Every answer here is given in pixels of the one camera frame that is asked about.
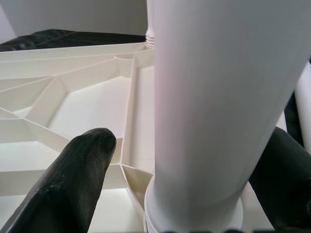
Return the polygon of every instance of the white plastic pipe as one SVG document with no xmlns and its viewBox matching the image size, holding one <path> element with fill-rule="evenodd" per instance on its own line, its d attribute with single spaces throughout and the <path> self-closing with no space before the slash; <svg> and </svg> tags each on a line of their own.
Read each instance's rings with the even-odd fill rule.
<svg viewBox="0 0 311 233">
<path fill-rule="evenodd" d="M 276 126 L 278 126 L 279 128 L 281 128 L 284 131 L 287 131 L 286 119 L 285 119 L 284 111 L 281 113 L 279 119 L 277 120 Z"/>
<path fill-rule="evenodd" d="M 311 153 L 311 65 L 307 62 L 295 90 L 302 139 Z"/>
<path fill-rule="evenodd" d="M 149 233 L 222 232 L 311 53 L 311 1 L 155 1 Z"/>
<path fill-rule="evenodd" d="M 147 0 L 147 13 L 148 13 L 148 29 L 146 32 L 146 45 L 149 47 L 155 46 L 155 0 Z"/>
</svg>

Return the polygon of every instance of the white plastic tray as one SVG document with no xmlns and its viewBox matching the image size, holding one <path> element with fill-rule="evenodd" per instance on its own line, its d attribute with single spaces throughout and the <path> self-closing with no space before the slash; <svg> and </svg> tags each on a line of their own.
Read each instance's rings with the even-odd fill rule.
<svg viewBox="0 0 311 233">
<path fill-rule="evenodd" d="M 106 127 L 117 148 L 89 232 L 146 230 L 154 52 L 135 43 L 0 53 L 0 228 L 71 139 Z M 271 228 L 251 191 L 242 196 L 244 229 Z"/>
</svg>

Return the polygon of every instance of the black fabric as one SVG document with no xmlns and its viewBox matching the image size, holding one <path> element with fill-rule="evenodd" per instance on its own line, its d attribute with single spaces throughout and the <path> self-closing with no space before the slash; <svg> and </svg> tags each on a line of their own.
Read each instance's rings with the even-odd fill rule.
<svg viewBox="0 0 311 233">
<path fill-rule="evenodd" d="M 292 136 L 293 139 L 295 139 L 301 146 L 304 146 L 302 134 L 301 134 L 298 110 L 297 110 L 297 105 L 296 105 L 296 98 L 295 98 L 294 93 L 292 94 L 290 100 L 288 101 L 288 104 L 286 105 L 284 113 L 285 113 L 286 127 L 287 127 L 288 134 Z"/>
<path fill-rule="evenodd" d="M 109 45 L 144 42 L 142 35 L 88 33 L 50 29 L 19 36 L 0 45 L 0 51 L 35 50 L 76 46 Z"/>
</svg>

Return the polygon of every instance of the white wall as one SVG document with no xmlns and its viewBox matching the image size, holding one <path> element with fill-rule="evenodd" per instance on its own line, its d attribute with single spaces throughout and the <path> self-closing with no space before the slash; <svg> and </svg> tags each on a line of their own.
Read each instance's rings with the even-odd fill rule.
<svg viewBox="0 0 311 233">
<path fill-rule="evenodd" d="M 46 29 L 145 35 L 146 0 L 0 0 L 17 36 Z"/>
<path fill-rule="evenodd" d="M 15 38 L 13 28 L 0 5 L 0 43 Z"/>
</svg>

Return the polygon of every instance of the black surface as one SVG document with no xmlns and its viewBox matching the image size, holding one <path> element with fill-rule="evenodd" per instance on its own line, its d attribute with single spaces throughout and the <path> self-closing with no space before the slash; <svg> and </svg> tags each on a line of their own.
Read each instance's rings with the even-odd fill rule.
<svg viewBox="0 0 311 233">
<path fill-rule="evenodd" d="M 251 178 L 276 230 L 311 232 L 311 155 L 276 127 Z"/>
<path fill-rule="evenodd" d="M 36 50 L 75 46 L 144 42 L 142 35 L 88 33 L 50 29 L 20 36 L 0 45 L 0 51 Z"/>
<path fill-rule="evenodd" d="M 87 233 L 115 148 L 104 128 L 71 140 L 0 233 Z"/>
</svg>

